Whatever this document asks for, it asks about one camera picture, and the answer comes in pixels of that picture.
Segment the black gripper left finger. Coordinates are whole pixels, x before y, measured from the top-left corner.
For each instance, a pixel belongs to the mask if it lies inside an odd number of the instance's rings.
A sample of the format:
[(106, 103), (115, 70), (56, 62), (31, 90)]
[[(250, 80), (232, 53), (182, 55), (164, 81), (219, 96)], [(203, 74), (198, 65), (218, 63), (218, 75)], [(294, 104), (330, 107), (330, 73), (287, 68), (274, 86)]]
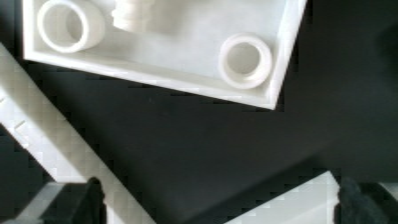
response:
[(106, 193), (99, 178), (68, 183), (40, 216), (45, 224), (107, 224)]

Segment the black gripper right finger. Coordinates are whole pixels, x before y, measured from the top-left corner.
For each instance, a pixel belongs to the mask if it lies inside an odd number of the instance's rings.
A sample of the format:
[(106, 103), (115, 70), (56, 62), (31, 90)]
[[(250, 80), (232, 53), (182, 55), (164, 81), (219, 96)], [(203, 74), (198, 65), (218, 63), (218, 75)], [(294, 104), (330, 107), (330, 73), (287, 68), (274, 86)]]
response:
[(398, 183), (344, 178), (335, 224), (398, 224)]

